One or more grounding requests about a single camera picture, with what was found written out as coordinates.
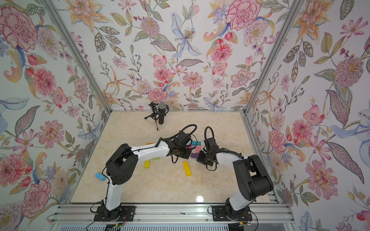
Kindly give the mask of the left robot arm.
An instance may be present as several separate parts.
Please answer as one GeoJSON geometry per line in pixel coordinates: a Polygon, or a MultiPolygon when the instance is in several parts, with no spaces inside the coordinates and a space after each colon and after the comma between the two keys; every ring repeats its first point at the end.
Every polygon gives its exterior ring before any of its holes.
{"type": "Polygon", "coordinates": [[[141,162],[157,157],[189,157],[192,135],[183,131],[169,138],[159,138],[154,144],[129,146],[124,143],[106,162],[103,171],[108,178],[108,189],[102,207],[105,213],[117,212],[121,205],[123,184],[133,175],[136,166],[141,162]]]}

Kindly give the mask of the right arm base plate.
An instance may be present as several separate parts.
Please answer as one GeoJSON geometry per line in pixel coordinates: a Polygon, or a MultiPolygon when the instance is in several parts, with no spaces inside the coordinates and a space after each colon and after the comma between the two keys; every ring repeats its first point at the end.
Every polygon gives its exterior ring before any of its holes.
{"type": "Polygon", "coordinates": [[[249,207],[235,211],[231,206],[211,205],[207,212],[212,216],[213,221],[233,221],[233,222],[250,222],[253,220],[249,207]]]}

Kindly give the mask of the yellow long block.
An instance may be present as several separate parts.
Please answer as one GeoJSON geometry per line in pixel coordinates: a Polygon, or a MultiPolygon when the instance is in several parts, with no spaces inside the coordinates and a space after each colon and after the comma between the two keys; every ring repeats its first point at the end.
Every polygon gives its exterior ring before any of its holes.
{"type": "Polygon", "coordinates": [[[150,160],[145,161],[144,168],[150,168],[150,160]]]}

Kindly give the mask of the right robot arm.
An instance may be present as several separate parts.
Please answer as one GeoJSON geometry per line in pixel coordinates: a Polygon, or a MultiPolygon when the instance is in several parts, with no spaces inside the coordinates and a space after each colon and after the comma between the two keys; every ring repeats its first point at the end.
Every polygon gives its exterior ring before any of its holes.
{"type": "Polygon", "coordinates": [[[213,221],[251,222],[252,212],[249,205],[257,197],[273,191],[274,184],[257,155],[244,157],[242,154],[220,148],[214,137],[204,140],[204,148],[199,152],[197,161],[205,166],[224,165],[234,169],[238,190],[226,199],[223,206],[211,206],[209,212],[213,221]]]}

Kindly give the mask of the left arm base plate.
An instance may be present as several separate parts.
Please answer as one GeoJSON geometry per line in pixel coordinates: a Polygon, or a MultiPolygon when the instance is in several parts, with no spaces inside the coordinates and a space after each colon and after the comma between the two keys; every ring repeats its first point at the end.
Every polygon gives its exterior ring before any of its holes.
{"type": "Polygon", "coordinates": [[[105,206],[99,206],[93,221],[98,222],[124,222],[133,221],[135,215],[135,206],[120,206],[112,211],[108,211],[105,206]]]}

